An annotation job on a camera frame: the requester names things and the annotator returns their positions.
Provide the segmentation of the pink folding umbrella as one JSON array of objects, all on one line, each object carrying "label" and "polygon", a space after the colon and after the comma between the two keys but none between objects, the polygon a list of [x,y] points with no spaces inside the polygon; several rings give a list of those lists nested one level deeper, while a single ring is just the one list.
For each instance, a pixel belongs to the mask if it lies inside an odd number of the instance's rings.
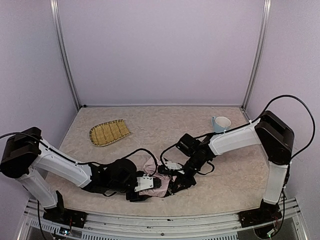
[{"label": "pink folding umbrella", "polygon": [[[154,159],[150,157],[143,165],[142,171],[150,176],[156,170]],[[163,175],[156,172],[153,176],[154,184],[153,188],[141,190],[138,192],[140,196],[151,196],[158,198],[165,198],[172,195],[173,183],[176,180],[176,176]]]}]

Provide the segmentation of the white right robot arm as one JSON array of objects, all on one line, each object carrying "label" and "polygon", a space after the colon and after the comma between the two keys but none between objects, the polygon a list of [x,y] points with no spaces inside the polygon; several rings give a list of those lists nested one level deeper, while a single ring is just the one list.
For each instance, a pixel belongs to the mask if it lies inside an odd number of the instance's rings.
[{"label": "white right robot arm", "polygon": [[213,158],[234,150],[261,145],[269,160],[263,202],[277,205],[291,163],[294,138],[294,131],[269,110],[252,123],[224,133],[209,133],[202,141],[186,133],[179,139],[176,148],[189,159],[174,180],[171,191],[177,193],[194,186],[195,175]]}]

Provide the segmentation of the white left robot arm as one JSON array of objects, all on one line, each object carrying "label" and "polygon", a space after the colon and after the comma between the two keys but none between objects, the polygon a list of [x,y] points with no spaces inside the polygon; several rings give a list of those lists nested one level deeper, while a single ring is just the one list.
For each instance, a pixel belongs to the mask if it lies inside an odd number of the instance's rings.
[{"label": "white left robot arm", "polygon": [[139,175],[136,165],[127,158],[107,164],[80,162],[53,147],[41,133],[39,128],[31,127],[23,132],[2,135],[1,138],[7,141],[0,171],[20,182],[46,210],[56,208],[62,201],[38,169],[55,174],[86,192],[105,197],[116,193],[138,194],[156,186],[152,176]]}]

